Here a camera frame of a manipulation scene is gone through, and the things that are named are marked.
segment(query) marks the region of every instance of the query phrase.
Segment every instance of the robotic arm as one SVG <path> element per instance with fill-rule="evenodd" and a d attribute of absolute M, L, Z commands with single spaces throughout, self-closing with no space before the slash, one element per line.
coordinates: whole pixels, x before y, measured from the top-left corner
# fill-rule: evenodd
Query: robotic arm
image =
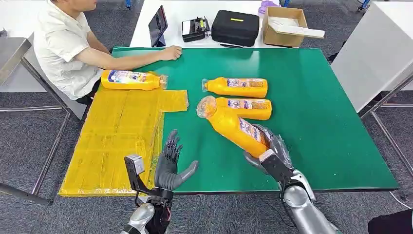
<path fill-rule="evenodd" d="M 260 158 L 254 158 L 244 153 L 246 160 L 270 174 L 281 190 L 282 201 L 291 209 L 295 225 L 301 234 L 337 234 L 340 233 L 324 214 L 314 206 L 316 200 L 307 178 L 294 169 L 287 147 L 281 136 L 274 135 L 270 130 L 255 125 L 265 135 L 270 146 Z"/>
<path fill-rule="evenodd" d="M 305 176 L 294 168 L 287 147 L 281 136 L 255 125 L 265 136 L 270 148 L 260 158 L 244 153 L 246 160 L 266 174 L 271 175 L 280 187 L 280 199 L 290 207 L 295 226 L 301 234 L 337 234 L 338 229 L 318 210 L 313 190 Z M 164 234 L 171 218 L 173 190 L 184 183 L 197 169 L 198 161 L 177 174 L 177 162 L 182 146 L 177 147 L 178 131 L 173 130 L 159 156 L 155 171 L 155 188 L 148 189 L 139 174 L 144 171 L 143 159 L 137 155 L 125 157 L 129 180 L 133 190 L 149 196 L 146 203 L 138 206 L 121 234 Z"/>
<path fill-rule="evenodd" d="M 182 173 L 178 174 L 178 159 L 182 145 L 178 146 L 178 130 L 173 130 L 159 155 L 155 170 L 155 187 L 148 189 L 139 174 L 144 172 L 143 158 L 138 155 L 125 157 L 131 188 L 136 191 L 135 204 L 138 206 L 121 234 L 164 234 L 171 218 L 173 190 L 183 184 L 198 168 L 193 161 Z M 149 195 L 146 203 L 139 205 L 139 192 Z"/>

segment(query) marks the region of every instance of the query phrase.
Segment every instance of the bottle cap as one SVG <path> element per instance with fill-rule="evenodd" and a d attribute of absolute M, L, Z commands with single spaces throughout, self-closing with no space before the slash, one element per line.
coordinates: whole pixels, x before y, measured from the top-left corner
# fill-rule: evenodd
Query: bottle cap
<path fill-rule="evenodd" d="M 201 118 L 208 118 L 217 111 L 217 101 L 213 96 L 206 96 L 196 106 L 196 114 Z"/>
<path fill-rule="evenodd" d="M 162 89 L 167 89 L 167 86 L 168 86 L 168 76 L 165 76 L 165 75 L 160 75 L 160 76 L 159 76 L 159 86 L 160 86 Z"/>
<path fill-rule="evenodd" d="M 202 92 L 208 91 L 208 80 L 207 79 L 202 79 Z"/>

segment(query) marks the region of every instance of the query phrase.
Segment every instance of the cardboard sheet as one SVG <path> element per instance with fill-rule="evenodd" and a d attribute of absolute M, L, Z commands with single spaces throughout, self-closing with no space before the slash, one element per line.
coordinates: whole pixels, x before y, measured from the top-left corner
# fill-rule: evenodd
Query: cardboard sheet
<path fill-rule="evenodd" d="M 152 156 L 161 150 L 163 111 L 186 111 L 186 90 L 108 90 L 95 95 L 80 133 L 61 196 L 135 195 L 129 184 L 124 156 L 144 159 L 147 183 Z M 153 181 L 147 183 L 153 187 Z"/>

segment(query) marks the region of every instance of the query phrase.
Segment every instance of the yellow bottle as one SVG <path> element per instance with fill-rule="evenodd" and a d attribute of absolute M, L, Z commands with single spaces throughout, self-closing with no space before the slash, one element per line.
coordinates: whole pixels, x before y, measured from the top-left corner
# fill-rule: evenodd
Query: yellow bottle
<path fill-rule="evenodd" d="M 166 89 L 168 76 L 153 73 L 106 70 L 102 73 L 102 85 L 108 89 Z"/>
<path fill-rule="evenodd" d="M 219 106 L 213 96 L 204 97 L 198 103 L 196 113 L 208 119 L 218 133 L 253 157 L 259 158 L 268 149 L 264 135 L 258 128 L 238 117 L 232 109 Z"/>
<path fill-rule="evenodd" d="M 268 83 L 259 78 L 224 78 L 202 80 L 202 91 L 210 91 L 220 95 L 264 98 L 267 94 Z"/>
<path fill-rule="evenodd" d="M 241 118 L 267 120 L 271 116 L 270 100 L 219 97 L 216 102 L 218 106 L 231 108 Z"/>

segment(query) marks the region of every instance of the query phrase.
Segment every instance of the gray carpet floor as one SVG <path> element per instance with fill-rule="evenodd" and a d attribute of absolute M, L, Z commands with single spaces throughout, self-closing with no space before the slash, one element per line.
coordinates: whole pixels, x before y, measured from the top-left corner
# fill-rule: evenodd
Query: gray carpet floor
<path fill-rule="evenodd" d="M 86 14 L 97 37 L 108 47 L 128 46 L 142 2 L 133 1 L 126 11 L 123 2 L 98 4 Z M 337 52 L 360 18 L 355 0 L 292 0 L 290 7 L 304 9 L 309 27 L 324 29 L 326 38 L 305 39 L 303 47 L 319 47 L 325 55 Z M 48 94 L 0 93 L 0 107 L 53 104 Z M 413 103 L 412 92 L 402 92 L 394 102 Z M 413 162 L 413 110 L 386 108 L 378 111 L 383 122 Z M 0 182 L 30 191 L 52 145 L 63 111 L 0 114 Z M 400 184 L 398 198 L 413 193 L 412 178 L 372 117 L 364 124 L 390 170 Z M 71 119 L 56 152 L 40 195 L 53 199 L 44 207 L 0 194 L 0 234 L 119 233 L 135 209 L 133 197 L 66 198 L 56 195 L 79 136 L 82 123 Z M 366 234 L 368 221 L 405 208 L 388 192 L 317 193 L 316 205 L 344 234 Z M 296 234 L 263 201 L 280 211 L 288 222 L 276 194 L 176 196 L 170 232 L 173 234 Z"/>

